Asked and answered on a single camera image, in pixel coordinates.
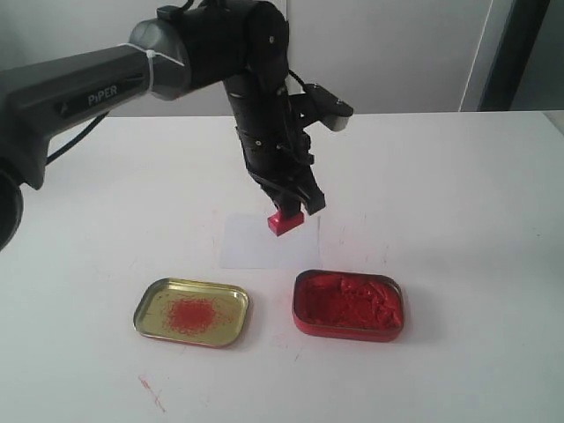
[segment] white tabletop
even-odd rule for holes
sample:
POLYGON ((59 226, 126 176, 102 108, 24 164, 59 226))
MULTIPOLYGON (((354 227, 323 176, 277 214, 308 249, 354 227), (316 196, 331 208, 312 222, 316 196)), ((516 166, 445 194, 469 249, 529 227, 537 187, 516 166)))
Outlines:
POLYGON ((311 130, 323 266, 403 287, 391 344, 299 332, 303 269, 219 268, 226 218, 272 212, 233 126, 108 119, 25 190, 0 254, 1 421, 564 421, 564 137, 541 114, 311 130), (246 288, 241 341, 139 336, 135 307, 168 276, 246 288))

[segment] white wall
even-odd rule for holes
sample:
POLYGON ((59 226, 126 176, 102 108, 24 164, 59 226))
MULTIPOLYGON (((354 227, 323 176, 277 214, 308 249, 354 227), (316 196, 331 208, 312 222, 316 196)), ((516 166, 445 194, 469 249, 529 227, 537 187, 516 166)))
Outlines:
MULTIPOLYGON (((492 1, 508 0, 288 0, 291 63, 361 113, 456 111, 492 1)), ((166 2, 1 0, 0 47, 13 56, 8 61, 4 53, 0 68, 124 42, 138 21, 166 2)), ((173 103, 145 97, 117 113, 231 111, 215 85, 173 103)))
POLYGON ((551 0, 512 109, 564 109, 564 0, 551 0))

